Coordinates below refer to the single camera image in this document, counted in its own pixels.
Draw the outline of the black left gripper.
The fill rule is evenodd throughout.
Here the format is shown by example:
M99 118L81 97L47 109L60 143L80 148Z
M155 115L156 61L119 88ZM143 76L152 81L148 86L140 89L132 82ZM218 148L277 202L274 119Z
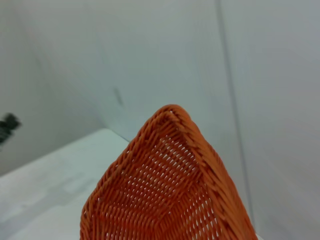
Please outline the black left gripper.
M13 137L15 131L22 126L20 119L13 113L7 113L0 120L0 149Z

